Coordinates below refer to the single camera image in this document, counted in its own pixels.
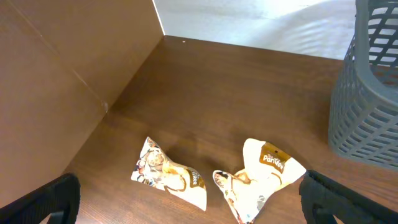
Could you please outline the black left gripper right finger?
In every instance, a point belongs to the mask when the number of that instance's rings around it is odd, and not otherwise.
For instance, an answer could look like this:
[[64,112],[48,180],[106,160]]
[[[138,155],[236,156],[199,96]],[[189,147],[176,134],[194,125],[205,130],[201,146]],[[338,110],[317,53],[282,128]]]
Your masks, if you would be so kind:
[[397,212],[314,170],[304,174],[299,194],[308,224],[397,223]]

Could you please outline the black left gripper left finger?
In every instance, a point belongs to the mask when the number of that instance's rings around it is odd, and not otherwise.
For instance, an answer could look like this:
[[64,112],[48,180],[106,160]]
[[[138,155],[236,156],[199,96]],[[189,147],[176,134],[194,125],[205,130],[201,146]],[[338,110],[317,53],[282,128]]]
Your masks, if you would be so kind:
[[63,174],[31,193],[1,208],[1,223],[74,224],[80,206],[80,182],[72,173]]

